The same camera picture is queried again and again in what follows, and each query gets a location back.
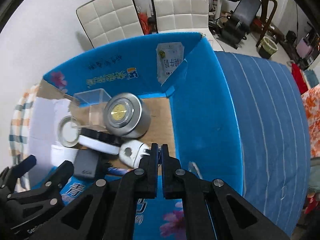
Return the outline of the right white quilted chair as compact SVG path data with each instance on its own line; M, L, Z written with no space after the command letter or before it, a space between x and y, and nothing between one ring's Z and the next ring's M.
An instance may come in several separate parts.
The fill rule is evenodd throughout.
M158 33L208 29L209 0L151 0Z

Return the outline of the black power adapter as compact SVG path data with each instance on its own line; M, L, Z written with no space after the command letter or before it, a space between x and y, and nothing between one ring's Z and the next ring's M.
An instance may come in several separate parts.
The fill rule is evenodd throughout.
M97 151L90 149L78 150L73 163L73 176L80 180L95 180L103 178L111 163Z

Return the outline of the clear acrylic cube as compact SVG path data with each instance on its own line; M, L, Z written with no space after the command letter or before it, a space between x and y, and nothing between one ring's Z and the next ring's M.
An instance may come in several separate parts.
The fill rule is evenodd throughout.
M110 100L111 96L102 88L75 93L71 113L80 127L105 131L103 113Z

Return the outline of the silver round tin gold lid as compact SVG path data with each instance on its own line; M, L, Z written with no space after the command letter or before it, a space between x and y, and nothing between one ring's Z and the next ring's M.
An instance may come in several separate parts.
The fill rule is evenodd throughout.
M106 130L118 137L142 137L151 124L147 105L131 93L121 93L110 99L103 111Z

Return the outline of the black white round container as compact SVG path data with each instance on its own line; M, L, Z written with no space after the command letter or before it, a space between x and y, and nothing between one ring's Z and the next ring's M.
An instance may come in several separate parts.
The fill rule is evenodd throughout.
M78 143L101 153L118 155L124 141L121 137L83 127L79 134Z

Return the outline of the black weight bench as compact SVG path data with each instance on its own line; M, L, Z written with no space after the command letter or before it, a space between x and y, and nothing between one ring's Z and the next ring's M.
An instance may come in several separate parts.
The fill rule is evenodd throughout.
M260 0L241 0L219 34L220 40L237 49L242 40L247 40L260 6Z

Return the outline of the blue striped blanket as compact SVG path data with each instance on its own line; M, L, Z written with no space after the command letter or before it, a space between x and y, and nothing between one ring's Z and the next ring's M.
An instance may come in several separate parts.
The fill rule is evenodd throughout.
M243 197L287 235L305 202L310 176L309 126L287 66L217 52L242 142Z

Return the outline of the red cloth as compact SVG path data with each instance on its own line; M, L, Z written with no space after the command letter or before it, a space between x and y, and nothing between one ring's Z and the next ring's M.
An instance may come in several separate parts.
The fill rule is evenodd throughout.
M304 77L302 75L302 72L297 64L291 63L291 74L298 86L300 94L304 94L308 91L308 86L304 80Z

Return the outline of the white quilted chair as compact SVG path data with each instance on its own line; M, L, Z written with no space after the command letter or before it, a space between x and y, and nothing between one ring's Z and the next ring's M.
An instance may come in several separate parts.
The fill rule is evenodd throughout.
M93 48L144 35L133 0L92 0L76 15Z
M158 33L208 29L209 0L151 0Z

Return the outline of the white cylindrical jar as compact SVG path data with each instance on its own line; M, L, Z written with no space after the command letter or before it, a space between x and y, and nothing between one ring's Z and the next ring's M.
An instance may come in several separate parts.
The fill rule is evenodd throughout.
M78 149L52 145L50 163L54 167L59 167L65 160L74 163Z

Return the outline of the white oval device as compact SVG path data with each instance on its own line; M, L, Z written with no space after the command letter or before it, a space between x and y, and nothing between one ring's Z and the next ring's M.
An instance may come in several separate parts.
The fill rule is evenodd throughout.
M140 160L149 154L150 147L138 140L124 142L119 149L119 159L131 168L138 168Z

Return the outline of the left white quilted chair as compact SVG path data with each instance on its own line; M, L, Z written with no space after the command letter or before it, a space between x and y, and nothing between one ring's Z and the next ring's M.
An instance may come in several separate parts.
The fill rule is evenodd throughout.
M76 15L93 48L144 35L133 0L92 0Z

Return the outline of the orange floral cloth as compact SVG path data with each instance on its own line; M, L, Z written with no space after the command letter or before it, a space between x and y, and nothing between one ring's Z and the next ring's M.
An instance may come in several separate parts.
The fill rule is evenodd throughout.
M319 157L320 149L320 84L302 95L303 106L308 120L311 158Z

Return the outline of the blue cardboard box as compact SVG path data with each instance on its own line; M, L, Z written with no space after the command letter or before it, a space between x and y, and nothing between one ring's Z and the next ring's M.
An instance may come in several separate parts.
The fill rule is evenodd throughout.
M197 33L146 35L87 51L53 70L67 93L102 88L153 98L171 108L181 168L206 181L221 179L242 194L242 153L232 97L219 61Z

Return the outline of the green waste basket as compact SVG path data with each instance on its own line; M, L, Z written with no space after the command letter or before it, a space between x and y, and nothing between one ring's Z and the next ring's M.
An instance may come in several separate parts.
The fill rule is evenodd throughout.
M267 36L264 36L260 42L260 48L258 50L259 55L264 59L269 59L273 54L278 51L276 43Z

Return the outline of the plaid checkered cloth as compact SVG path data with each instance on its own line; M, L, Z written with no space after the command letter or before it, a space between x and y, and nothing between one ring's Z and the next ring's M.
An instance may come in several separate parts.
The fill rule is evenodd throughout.
M36 84L25 91L14 108L9 129L9 153L13 165L20 164L29 156L30 121L39 87L40 85Z

